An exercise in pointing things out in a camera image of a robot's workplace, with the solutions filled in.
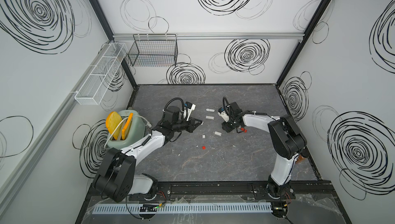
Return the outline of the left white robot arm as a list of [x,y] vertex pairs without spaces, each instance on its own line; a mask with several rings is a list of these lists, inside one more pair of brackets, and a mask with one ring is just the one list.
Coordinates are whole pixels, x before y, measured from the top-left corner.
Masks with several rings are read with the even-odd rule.
[[148,174],[135,174],[136,166],[155,150],[169,142],[174,142],[175,133],[192,133],[203,124],[202,120],[191,117],[195,105],[186,102],[183,108],[167,106],[158,124],[145,137],[123,149],[109,149],[92,182],[92,187],[101,195],[121,202],[132,195],[142,195],[152,200],[158,192],[157,179]]

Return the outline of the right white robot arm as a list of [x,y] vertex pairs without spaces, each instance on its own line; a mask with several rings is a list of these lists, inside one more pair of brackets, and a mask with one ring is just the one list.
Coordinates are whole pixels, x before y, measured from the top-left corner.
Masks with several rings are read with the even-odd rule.
[[293,117],[242,111],[236,102],[229,103],[226,97],[223,97],[218,115],[223,118],[222,129],[227,133],[233,130],[240,133],[246,127],[253,127],[270,134],[277,156],[266,190],[271,198],[280,199],[286,193],[294,165],[307,145],[307,140]]

